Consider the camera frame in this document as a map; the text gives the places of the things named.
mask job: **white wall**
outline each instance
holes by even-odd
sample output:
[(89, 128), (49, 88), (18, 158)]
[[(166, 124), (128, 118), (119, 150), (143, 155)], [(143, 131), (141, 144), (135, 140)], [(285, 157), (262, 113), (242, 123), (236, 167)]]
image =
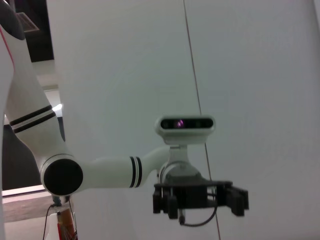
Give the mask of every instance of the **white wall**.
[(320, 239), (320, 38), (312, 1), (188, 0), (214, 179), (249, 190), (223, 240)]
[[(184, 8), (180, 0), (48, 1), (66, 142), (81, 161), (142, 156), (163, 142), (163, 114), (199, 112)], [(208, 177), (203, 146), (191, 161)], [(153, 215), (155, 175), (137, 189), (74, 196), (79, 239), (217, 239), (215, 221), (180, 227)], [(187, 214), (189, 222), (211, 211)]]

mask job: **depth camera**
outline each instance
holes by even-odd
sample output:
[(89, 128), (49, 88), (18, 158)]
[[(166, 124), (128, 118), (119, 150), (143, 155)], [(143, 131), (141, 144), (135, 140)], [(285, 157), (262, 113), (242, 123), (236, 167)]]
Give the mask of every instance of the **depth camera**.
[(216, 128), (208, 115), (163, 116), (155, 122), (155, 131), (168, 145), (202, 144)]

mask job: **light fixture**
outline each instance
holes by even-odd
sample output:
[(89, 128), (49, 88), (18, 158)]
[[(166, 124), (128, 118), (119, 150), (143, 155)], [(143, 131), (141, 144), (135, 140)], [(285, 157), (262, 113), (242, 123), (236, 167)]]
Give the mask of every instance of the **light fixture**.
[(62, 104), (61, 103), (52, 108), (53, 111), (58, 111), (60, 109), (62, 109)]

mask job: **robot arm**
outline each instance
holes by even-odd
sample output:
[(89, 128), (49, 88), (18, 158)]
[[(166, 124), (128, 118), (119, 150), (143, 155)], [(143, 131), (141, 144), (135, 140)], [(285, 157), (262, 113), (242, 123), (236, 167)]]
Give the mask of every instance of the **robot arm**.
[(41, 183), (53, 195), (87, 188), (137, 188), (169, 158), (169, 148), (148, 155), (80, 162), (63, 141), (58, 119), (34, 72), (19, 20), (0, 0), (0, 32), (14, 64), (5, 114), (15, 135), (32, 151)]
[(202, 224), (185, 224), (184, 209), (215, 208), (214, 216), (217, 207), (227, 206), (236, 216), (244, 216), (249, 209), (248, 192), (233, 187), (230, 181), (204, 179), (188, 160), (187, 145), (204, 144), (215, 129), (212, 117), (160, 118), (155, 129), (170, 147), (158, 148), (142, 158), (78, 161), (63, 141), (56, 114), (37, 81), (21, 24), (3, 0), (0, 34), (9, 53), (6, 56), (14, 65), (5, 114), (15, 135), (32, 151), (48, 192), (69, 196), (88, 188), (137, 188), (157, 170), (155, 214), (163, 211), (170, 219), (177, 219), (179, 213), (180, 224), (189, 227)]

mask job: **ceiling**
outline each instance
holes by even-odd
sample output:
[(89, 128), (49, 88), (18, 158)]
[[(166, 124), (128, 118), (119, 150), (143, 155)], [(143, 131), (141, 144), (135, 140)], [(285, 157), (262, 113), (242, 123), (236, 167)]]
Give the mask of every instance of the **ceiling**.
[(15, 11), (25, 15), (38, 30), (24, 32), (32, 62), (53, 60), (49, 18), (46, 0), (6, 0), (14, 1)]

